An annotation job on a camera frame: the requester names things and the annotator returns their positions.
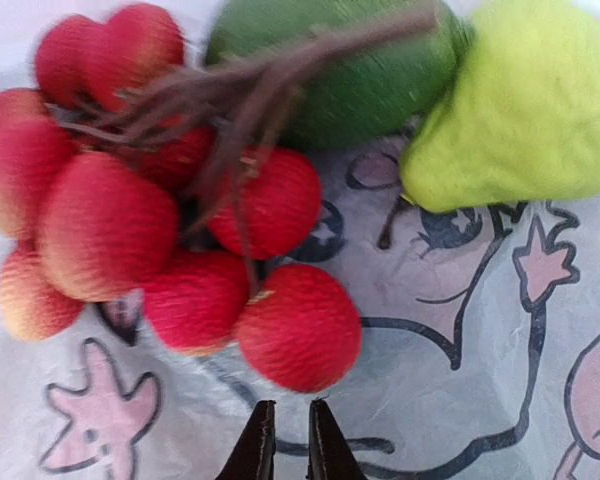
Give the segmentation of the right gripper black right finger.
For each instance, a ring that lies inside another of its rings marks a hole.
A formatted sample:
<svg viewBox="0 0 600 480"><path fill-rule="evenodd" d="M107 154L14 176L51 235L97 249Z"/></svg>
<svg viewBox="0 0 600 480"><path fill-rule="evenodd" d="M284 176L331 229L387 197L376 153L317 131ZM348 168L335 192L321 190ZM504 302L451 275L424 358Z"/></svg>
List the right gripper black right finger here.
<svg viewBox="0 0 600 480"><path fill-rule="evenodd" d="M323 399L310 404L308 452L310 480L367 480Z"/></svg>

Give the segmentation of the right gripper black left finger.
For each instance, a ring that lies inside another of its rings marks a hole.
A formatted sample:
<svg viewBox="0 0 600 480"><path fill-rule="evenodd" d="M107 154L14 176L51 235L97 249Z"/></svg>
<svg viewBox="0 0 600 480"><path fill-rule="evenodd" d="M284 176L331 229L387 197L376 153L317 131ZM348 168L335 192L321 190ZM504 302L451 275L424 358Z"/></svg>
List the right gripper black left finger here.
<svg viewBox="0 0 600 480"><path fill-rule="evenodd" d="M275 402L259 401L216 480L271 480L275 451Z"/></svg>

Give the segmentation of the light blue plastic bag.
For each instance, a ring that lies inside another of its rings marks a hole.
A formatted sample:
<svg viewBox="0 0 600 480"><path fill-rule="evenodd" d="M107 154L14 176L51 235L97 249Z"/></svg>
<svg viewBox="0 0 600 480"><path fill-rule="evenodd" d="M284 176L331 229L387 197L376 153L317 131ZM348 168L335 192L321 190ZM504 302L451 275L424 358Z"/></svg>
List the light blue plastic bag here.
<svg viewBox="0 0 600 480"><path fill-rule="evenodd" d="M322 210L260 279L301 264L331 275L362 327L354 366L310 393L283 388L236 342L168 348L133 292L87 303L65 330L23 341L0 306L0 479L216 479L255 405L275 402L273 479L308 479L309 409L323 399L367 479L600 479L600 193L432 213L402 195L399 162L426 115L351 147L280 144L304 86L348 57L438 25L428 1L205 62L209 70L333 32L362 47L302 81L276 144L307 157ZM0 268L16 247L0 233Z"/></svg>

